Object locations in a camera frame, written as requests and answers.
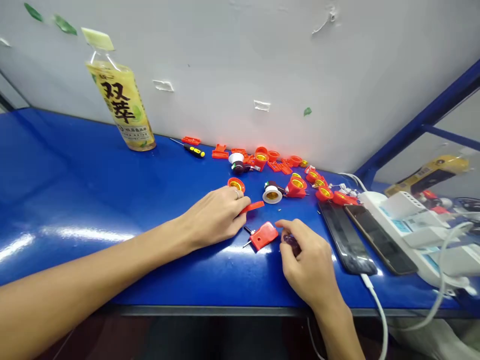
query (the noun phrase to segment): blue tabletop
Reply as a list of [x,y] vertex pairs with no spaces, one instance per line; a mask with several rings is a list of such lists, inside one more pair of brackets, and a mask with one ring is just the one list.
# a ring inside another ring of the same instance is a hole
[[[184,213],[232,177],[227,160],[191,156],[166,137],[147,152],[129,150],[115,126],[27,108],[0,115],[0,285],[91,254]],[[242,147],[242,144],[228,144]],[[329,183],[349,179],[321,172]],[[242,177],[252,202],[265,181],[289,176],[265,167]],[[247,226],[301,219],[331,242],[314,191],[251,211]],[[305,307],[282,273],[279,242],[258,253],[245,231],[169,263],[116,296],[122,305]],[[394,276],[365,243],[379,272],[371,281],[386,309],[429,309],[434,289],[416,274]],[[341,293],[351,308],[375,308],[359,276],[333,252]],[[445,299],[443,309],[459,309]]]

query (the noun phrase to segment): white cable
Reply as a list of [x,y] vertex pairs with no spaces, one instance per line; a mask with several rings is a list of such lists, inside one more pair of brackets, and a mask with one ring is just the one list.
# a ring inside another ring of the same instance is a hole
[[449,245],[450,241],[453,238],[458,237],[463,231],[458,231],[458,230],[463,230],[464,227],[466,226],[471,226],[471,222],[462,222],[458,224],[457,226],[453,227],[449,233],[448,236],[445,238],[443,241],[443,244],[440,249],[440,256],[438,258],[438,273],[440,275],[440,288],[438,289],[438,294],[436,296],[435,302],[433,303],[433,306],[431,307],[430,311],[428,312],[428,315],[419,323],[409,326],[409,327],[404,327],[404,328],[396,328],[401,331],[412,331],[412,330],[418,330],[423,328],[424,326],[428,325],[432,319],[435,317],[435,314],[437,313],[438,309],[440,308],[440,305],[442,304],[442,301],[444,299],[444,294],[445,294],[445,274],[442,270],[442,265],[444,262],[444,255],[445,255],[445,249]]
[[370,290],[370,293],[373,296],[373,299],[375,300],[376,306],[378,307],[378,312],[380,313],[381,327],[383,328],[383,339],[381,343],[381,353],[380,353],[379,360],[385,360],[385,358],[387,357],[387,350],[389,347],[389,327],[387,326],[387,318],[385,317],[385,312],[382,307],[382,304],[380,304],[379,297],[377,296],[377,293],[375,292],[374,286],[370,281],[368,275],[360,274],[360,276],[361,276],[361,279],[363,280],[363,283],[367,287],[367,289]]
[[353,180],[355,180],[355,182],[361,186],[361,188],[363,189],[363,191],[368,191],[367,188],[365,187],[364,183],[362,182],[362,180],[360,180],[358,178],[358,176],[356,175],[353,175],[353,174],[350,174],[350,173],[347,173],[347,172],[339,172],[338,174],[340,175],[345,175],[345,176],[348,176],[349,178],[352,178]]
[[320,360],[325,360],[325,359],[322,357],[322,355],[319,354],[319,351],[317,350],[317,347],[315,346],[314,336],[312,335],[312,328],[310,327],[310,318],[309,318],[309,317],[306,318],[306,324],[307,324],[307,326],[308,326],[308,333],[310,334],[311,345],[313,346],[313,350],[315,350],[316,356],[317,356]]

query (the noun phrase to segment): phone screen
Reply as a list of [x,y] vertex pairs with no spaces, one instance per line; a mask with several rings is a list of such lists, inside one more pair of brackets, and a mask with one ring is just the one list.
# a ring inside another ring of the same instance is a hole
[[397,274],[410,274],[418,271],[415,263],[404,253],[392,237],[383,230],[372,214],[363,206],[347,205],[347,213],[358,222],[367,239],[384,258],[386,265]]

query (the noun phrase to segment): black phone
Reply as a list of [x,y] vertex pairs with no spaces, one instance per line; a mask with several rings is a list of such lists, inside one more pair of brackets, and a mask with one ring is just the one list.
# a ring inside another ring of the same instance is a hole
[[345,205],[346,213],[370,242],[383,263],[396,275],[416,273],[417,265],[363,206]]
[[321,214],[335,243],[343,267],[354,275],[375,275],[377,267],[367,253],[364,243],[355,231],[342,206],[331,201],[319,202]]

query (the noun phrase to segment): plastic bottle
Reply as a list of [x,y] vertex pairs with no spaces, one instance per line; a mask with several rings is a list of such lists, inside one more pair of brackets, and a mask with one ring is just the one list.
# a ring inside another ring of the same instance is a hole
[[110,52],[114,45],[110,36],[81,28],[94,52],[86,67],[111,112],[126,145],[135,151],[147,151],[157,144],[140,98],[135,76],[127,66],[116,63]]

